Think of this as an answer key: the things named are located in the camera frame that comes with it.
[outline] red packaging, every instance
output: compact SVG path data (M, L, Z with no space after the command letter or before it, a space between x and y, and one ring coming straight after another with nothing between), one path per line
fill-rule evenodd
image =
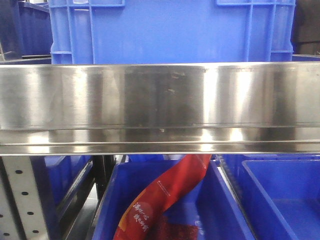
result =
M210 154L188 154L149 184L123 214L113 240L144 240L160 216L206 175Z

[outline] stainless steel shelf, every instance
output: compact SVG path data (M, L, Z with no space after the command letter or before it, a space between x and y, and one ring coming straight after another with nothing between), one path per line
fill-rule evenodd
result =
M320 63L1 65L0 155L320 152Z

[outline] blue plastic bin wall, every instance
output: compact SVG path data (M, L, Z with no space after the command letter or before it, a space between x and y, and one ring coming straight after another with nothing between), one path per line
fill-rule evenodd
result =
M162 160L118 164L112 173L92 239L112 240L121 216L135 197L176 163ZM171 223L198 226L199 240L254 240L213 161L204 180L165 215Z
M242 197L242 162L246 160L320 160L315 154L223 154L218 157L238 197Z
M90 158L91 156L81 155L44 157L56 205L64 198L78 173Z
M259 240L319 239L319 160L242 164L242 205Z
M53 43L47 4L11 0L22 55L49 55Z
M54 64L290 61L295 0L49 0Z

